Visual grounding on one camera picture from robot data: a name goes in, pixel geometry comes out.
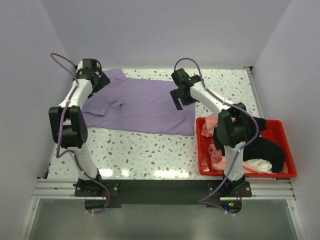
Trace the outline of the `purple t shirt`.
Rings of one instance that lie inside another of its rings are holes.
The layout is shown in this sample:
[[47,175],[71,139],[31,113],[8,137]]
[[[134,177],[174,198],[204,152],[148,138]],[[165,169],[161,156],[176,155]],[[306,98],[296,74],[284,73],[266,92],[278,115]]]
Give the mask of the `purple t shirt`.
[[88,98],[82,115],[88,127],[193,136],[196,106],[177,110],[172,81],[130,78],[120,68],[105,71],[110,84]]

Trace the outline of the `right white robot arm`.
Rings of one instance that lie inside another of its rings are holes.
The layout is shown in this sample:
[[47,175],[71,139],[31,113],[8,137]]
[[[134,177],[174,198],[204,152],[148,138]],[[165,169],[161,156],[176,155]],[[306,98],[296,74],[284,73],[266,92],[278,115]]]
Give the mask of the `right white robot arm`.
[[258,137],[256,120],[247,112],[243,103],[225,99],[206,86],[201,75],[189,76],[180,68],[174,70],[171,77],[177,86],[177,89],[170,92],[177,110],[199,102],[217,115],[215,136],[216,142],[224,147],[225,169],[221,183],[209,196],[222,191],[227,196],[235,196],[246,182],[243,151]]

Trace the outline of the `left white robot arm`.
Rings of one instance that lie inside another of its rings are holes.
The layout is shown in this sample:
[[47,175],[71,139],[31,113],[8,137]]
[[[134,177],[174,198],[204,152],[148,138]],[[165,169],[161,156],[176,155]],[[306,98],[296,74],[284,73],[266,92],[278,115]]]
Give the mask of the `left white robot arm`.
[[92,58],[84,58],[74,64],[74,72],[68,70],[56,57],[72,63],[66,57],[51,53],[52,59],[72,77],[71,88],[65,99],[48,110],[53,141],[56,143],[56,158],[70,154],[78,170],[78,179],[88,181],[86,191],[99,196],[104,190],[99,169],[93,163],[88,147],[88,128],[82,113],[86,100],[110,84],[110,79],[102,70],[101,63]]

